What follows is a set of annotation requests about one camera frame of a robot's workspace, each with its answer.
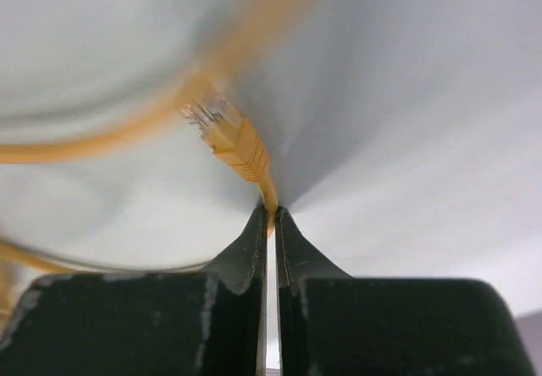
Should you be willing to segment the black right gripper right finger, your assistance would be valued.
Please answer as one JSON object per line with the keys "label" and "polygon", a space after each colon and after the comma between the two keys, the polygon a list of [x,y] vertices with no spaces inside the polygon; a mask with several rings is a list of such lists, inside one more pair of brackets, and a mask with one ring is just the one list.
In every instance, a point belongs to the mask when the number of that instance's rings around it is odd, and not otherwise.
{"label": "black right gripper right finger", "polygon": [[504,300],[477,279],[354,277],[275,216],[284,375],[532,375]]}

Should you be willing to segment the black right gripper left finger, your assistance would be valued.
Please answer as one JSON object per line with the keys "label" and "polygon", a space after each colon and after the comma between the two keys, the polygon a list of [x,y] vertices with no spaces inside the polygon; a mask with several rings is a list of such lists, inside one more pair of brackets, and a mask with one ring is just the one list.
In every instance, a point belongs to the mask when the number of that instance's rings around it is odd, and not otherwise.
{"label": "black right gripper left finger", "polygon": [[267,214],[194,272],[51,274],[1,338],[4,375],[262,375]]}

